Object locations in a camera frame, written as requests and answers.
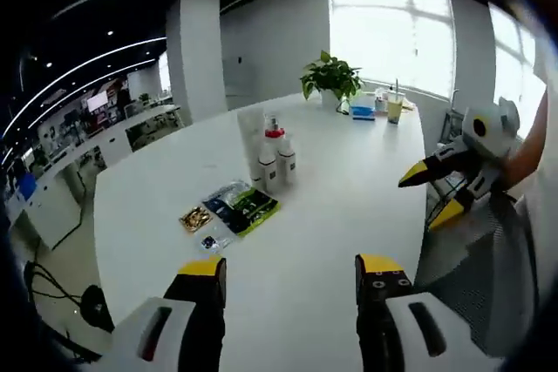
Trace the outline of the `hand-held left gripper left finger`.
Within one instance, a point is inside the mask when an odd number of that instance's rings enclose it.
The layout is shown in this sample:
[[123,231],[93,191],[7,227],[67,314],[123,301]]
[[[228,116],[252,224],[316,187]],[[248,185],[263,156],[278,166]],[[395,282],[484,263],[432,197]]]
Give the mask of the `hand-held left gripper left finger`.
[[161,298],[149,298],[120,322],[108,352],[110,371],[217,371],[225,336],[227,261],[184,265]]

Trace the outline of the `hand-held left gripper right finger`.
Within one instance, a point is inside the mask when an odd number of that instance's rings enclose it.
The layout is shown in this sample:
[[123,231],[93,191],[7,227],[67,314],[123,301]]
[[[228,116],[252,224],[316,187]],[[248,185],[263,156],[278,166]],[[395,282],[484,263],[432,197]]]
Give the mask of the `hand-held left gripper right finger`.
[[386,256],[357,254],[357,335],[365,371],[474,371],[470,328],[430,293],[418,293]]

